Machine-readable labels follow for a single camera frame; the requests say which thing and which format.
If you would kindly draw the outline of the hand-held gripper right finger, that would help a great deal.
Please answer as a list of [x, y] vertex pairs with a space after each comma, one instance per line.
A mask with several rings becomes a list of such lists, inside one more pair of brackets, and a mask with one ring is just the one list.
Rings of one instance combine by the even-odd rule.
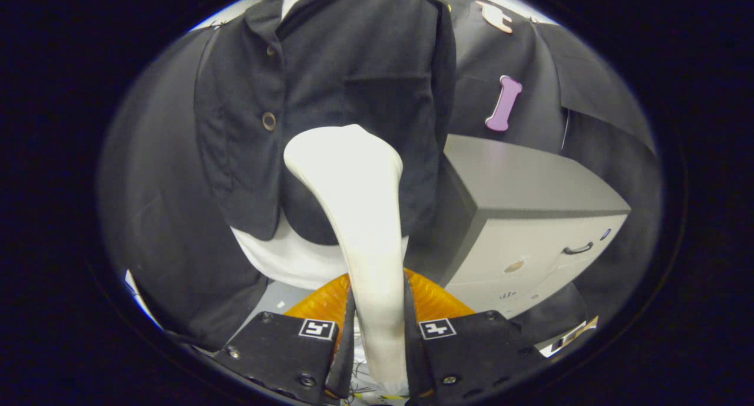
[[477, 405], [528, 384], [548, 360], [500, 312], [474, 312], [426, 277], [405, 271], [410, 405]]

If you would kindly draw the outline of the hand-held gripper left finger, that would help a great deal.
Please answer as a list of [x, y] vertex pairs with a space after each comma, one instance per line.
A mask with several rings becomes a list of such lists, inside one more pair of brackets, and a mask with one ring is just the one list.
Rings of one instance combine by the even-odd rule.
[[349, 396], [355, 360], [355, 299], [347, 274], [286, 313], [259, 312], [214, 355], [257, 390], [310, 405]]

